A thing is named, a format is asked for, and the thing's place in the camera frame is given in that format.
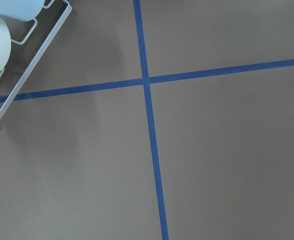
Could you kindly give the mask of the light blue cup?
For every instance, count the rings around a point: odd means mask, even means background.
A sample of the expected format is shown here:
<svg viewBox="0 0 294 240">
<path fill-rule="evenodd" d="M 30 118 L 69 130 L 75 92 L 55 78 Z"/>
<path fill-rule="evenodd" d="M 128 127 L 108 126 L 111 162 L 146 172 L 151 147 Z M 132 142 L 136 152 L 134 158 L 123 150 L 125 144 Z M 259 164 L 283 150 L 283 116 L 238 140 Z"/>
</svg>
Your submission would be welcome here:
<svg viewBox="0 0 294 240">
<path fill-rule="evenodd" d="M 40 13 L 44 3 L 44 0 L 0 0 L 0 16 L 28 22 Z"/>
</svg>

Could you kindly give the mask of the blue tape line lengthwise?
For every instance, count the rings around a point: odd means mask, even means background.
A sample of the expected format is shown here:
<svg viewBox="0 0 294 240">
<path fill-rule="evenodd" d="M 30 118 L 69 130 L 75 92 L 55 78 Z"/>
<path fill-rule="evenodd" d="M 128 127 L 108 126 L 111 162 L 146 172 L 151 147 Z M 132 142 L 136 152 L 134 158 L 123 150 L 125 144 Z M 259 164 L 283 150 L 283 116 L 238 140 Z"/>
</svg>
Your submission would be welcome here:
<svg viewBox="0 0 294 240">
<path fill-rule="evenodd" d="M 148 131 L 149 131 L 161 235 L 162 235 L 162 239 L 168 240 L 169 232 L 168 232 L 168 226 L 167 226 L 165 200 L 164 200 L 163 185 L 162 185 L 162 178 L 161 178 L 161 167 L 160 167 L 160 161 L 159 161 L 157 136 L 156 136 L 152 95 L 151 95 L 151 80 L 150 80 L 149 71 L 148 71 L 140 1 L 139 0 L 133 1 L 133 5 L 134 5 L 134 13 L 135 13 L 138 48 L 139 48 L 139 55 L 140 55 L 140 65 L 141 65 L 141 72 L 142 72 L 142 82 L 143 82 L 143 89 L 144 89 L 145 107 L 146 107 L 146 115 L 147 115 L 147 122 L 148 122 Z"/>
</svg>

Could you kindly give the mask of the blue tape line crosswise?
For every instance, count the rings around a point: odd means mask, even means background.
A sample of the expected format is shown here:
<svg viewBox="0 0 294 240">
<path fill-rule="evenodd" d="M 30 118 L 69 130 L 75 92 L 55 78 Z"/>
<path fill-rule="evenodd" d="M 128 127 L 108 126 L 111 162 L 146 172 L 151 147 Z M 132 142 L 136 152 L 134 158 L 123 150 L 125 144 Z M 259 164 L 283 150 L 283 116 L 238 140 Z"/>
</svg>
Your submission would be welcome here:
<svg viewBox="0 0 294 240">
<path fill-rule="evenodd" d="M 152 84 L 155 84 L 155 83 L 173 82 L 173 81 L 189 80 L 189 79 L 196 79 L 196 78 L 205 78 L 205 77 L 212 77 L 212 76 L 260 71 L 260 70 L 275 69 L 275 68 L 285 68 L 285 67 L 292 67 L 292 66 L 294 66 L 294 59 L 230 66 L 230 67 L 175 73 L 175 74 L 160 75 L 160 76 L 152 76 L 149 79 Z M 46 97 L 53 97 L 53 96 L 70 95 L 70 94 L 94 92 L 94 91 L 100 91 L 100 90 L 140 86 L 142 84 L 143 84 L 143 80 L 141 78 L 137 78 L 137 79 L 129 79 L 129 80 L 121 80 L 121 81 L 89 84 L 89 85 L 80 85 L 80 86 L 73 86 L 73 87 L 64 87 L 64 88 L 57 88 L 57 89 L 19 93 L 14 97 L 14 100 L 21 101 L 21 100 L 29 100 L 29 99 L 37 99 L 37 98 L 46 98 Z"/>
</svg>

